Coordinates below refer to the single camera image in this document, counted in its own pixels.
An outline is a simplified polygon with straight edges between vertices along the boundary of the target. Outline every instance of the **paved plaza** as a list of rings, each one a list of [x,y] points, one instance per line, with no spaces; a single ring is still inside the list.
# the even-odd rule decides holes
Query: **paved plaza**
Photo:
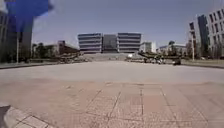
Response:
[[[6,69],[0,102],[55,128],[223,128],[224,70],[122,61]]]

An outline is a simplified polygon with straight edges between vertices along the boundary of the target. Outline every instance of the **large building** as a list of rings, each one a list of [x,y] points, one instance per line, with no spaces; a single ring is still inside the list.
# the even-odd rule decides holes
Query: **large building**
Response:
[[[214,58],[224,57],[224,9],[208,14],[209,49]]]
[[[143,42],[140,46],[140,51],[148,53],[156,53],[156,43],[154,42]]]
[[[118,33],[118,52],[134,53],[138,52],[141,43],[140,33]]]
[[[103,41],[101,33],[79,34],[78,40],[82,53],[101,53]]]
[[[79,47],[82,53],[134,53],[140,49],[141,34],[79,34]]]
[[[103,35],[102,53],[117,53],[117,36],[114,34]]]
[[[205,15],[196,17],[195,21],[189,23],[188,43],[194,45],[195,57],[208,56],[208,29]]]

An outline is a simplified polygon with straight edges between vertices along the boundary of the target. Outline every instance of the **sky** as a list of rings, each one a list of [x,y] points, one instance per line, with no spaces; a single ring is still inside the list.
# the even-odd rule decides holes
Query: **sky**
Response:
[[[33,43],[65,40],[78,47],[80,33],[142,33],[158,46],[186,44],[188,23],[224,5],[223,0],[51,0],[54,10],[35,20]]]

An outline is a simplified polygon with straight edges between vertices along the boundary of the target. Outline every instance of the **flag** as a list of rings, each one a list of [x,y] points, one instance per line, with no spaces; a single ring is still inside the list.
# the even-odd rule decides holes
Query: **flag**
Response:
[[[5,0],[5,3],[9,15],[15,17],[17,31],[53,9],[49,0]]]

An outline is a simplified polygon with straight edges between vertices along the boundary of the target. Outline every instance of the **ground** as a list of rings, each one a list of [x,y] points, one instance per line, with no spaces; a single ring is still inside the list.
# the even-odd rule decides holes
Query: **ground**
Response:
[[[118,61],[7,69],[0,101],[59,128],[223,128],[224,70]]]

